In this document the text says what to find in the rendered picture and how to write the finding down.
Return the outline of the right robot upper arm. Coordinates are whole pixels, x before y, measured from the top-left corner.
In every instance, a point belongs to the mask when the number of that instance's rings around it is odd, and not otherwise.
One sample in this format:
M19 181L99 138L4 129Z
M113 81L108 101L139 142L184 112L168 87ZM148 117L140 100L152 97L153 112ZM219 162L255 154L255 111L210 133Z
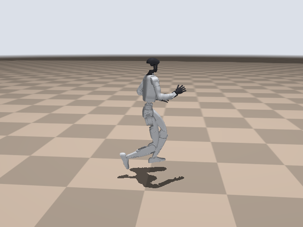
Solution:
M153 85L154 91L155 91L155 93L156 93L157 100L159 100L159 101L163 100L163 99L161 99L161 97L160 97L161 88L160 88L160 84L159 84L159 79L158 79L158 77L150 77L150 78L151 78L151 84Z

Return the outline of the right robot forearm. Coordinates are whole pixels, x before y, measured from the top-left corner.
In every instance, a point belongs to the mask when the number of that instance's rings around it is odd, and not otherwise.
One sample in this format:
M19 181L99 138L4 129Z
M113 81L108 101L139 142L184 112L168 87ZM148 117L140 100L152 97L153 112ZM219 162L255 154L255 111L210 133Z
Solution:
M164 99L165 101L169 99L173 99L177 94L175 92L170 94L160 94L161 99Z

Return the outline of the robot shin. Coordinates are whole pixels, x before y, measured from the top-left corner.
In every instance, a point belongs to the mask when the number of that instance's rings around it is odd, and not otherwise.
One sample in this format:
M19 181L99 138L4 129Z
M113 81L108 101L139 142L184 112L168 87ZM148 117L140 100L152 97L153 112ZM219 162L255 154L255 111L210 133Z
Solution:
M143 146L139 149L137 149L135 152L128 154L126 156L126 160L131 159L131 158L136 158L136 157L143 157L152 153L155 153L156 147L154 145L149 145L149 146Z
M158 146L157 146L157 148L156 148L156 150L155 150L155 153L153 153L153 155L152 155L152 158L153 158L153 157L154 157L154 158L157 157L157 155L159 154L160 150L162 149L162 147L163 147L163 145L164 145L164 143L165 143L167 137L168 137L168 135L167 135L165 138L161 138L161 137L159 136L159 143L158 143ZM154 158L153 158L153 159L154 159Z

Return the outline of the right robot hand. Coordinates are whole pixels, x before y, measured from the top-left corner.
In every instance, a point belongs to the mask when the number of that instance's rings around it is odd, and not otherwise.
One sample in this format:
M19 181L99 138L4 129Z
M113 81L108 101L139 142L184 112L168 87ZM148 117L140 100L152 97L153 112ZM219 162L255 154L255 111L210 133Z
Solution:
M183 85L182 85L183 86ZM181 93L183 93L183 92L185 92L186 90L184 90L185 88L184 87L182 87L182 86L180 86L179 87L179 85L177 86L177 89L176 89L176 91L173 91L173 92L175 92L177 95L176 96L178 96L178 94L181 94ZM181 88L182 87L182 88ZM183 89L184 88L184 89ZM184 91L183 91L184 90ZM175 96L175 97L176 97Z

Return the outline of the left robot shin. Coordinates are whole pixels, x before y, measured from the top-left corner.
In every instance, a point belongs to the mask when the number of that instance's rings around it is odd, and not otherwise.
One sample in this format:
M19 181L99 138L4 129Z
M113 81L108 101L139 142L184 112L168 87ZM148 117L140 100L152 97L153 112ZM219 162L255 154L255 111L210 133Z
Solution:
M165 138L161 138L161 137L159 136L159 143L158 143L158 146L157 146L157 148L156 148L156 150L155 150L155 153L153 153L153 155L152 155L152 158L153 158L153 157L154 157L154 158L157 157L157 155L159 154L160 150L162 149L162 147L163 147L163 145L164 145L164 143L165 143L167 137L168 137L168 135L167 135ZM153 158L153 159L154 159L154 158Z

